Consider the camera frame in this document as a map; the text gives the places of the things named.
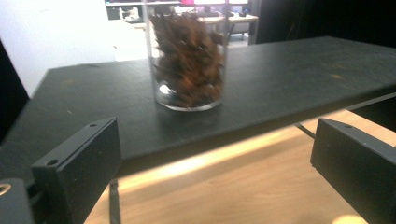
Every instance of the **black table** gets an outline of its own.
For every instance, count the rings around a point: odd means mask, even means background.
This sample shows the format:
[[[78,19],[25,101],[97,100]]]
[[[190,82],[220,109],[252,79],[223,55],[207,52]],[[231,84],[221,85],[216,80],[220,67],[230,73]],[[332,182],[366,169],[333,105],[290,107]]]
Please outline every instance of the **black table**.
[[[156,104],[146,60],[51,69],[0,147],[0,179],[30,182],[33,162],[107,117],[121,176],[395,92],[396,49],[331,37],[230,49],[222,104],[204,112]]]

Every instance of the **clear glass container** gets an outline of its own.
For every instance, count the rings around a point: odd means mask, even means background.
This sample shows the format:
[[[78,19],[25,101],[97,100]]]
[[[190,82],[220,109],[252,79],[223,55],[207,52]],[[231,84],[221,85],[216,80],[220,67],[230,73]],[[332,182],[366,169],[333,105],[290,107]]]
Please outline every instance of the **clear glass container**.
[[[228,4],[145,2],[148,57],[156,101],[179,111],[220,103],[228,43]]]

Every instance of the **background table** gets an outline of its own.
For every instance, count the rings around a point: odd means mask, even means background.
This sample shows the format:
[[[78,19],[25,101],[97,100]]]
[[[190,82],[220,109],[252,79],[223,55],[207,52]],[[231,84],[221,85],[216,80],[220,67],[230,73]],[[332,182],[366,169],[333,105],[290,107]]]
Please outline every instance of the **background table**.
[[[147,61],[51,69],[0,148],[0,178],[86,124],[117,117],[120,175],[186,158],[396,92],[396,49],[331,37],[230,49],[222,104],[176,112],[155,103]]]

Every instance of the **wooden floor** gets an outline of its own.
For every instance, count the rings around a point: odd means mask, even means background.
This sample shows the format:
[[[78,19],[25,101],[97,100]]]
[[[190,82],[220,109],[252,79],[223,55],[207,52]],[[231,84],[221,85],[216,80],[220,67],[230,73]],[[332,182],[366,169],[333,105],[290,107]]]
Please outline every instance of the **wooden floor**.
[[[396,133],[350,112],[325,117],[396,145]],[[122,223],[365,223],[311,166],[313,142],[288,127],[120,179]],[[86,223],[109,223],[108,190]]]

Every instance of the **dried brown material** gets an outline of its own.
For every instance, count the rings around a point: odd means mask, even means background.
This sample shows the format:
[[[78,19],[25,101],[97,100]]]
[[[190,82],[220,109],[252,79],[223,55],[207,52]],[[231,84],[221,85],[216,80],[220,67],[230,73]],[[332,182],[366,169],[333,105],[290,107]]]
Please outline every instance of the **dried brown material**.
[[[165,81],[178,96],[171,104],[196,107],[218,100],[222,35],[209,34],[195,14],[152,16],[150,20],[163,52],[156,67],[157,81]]]

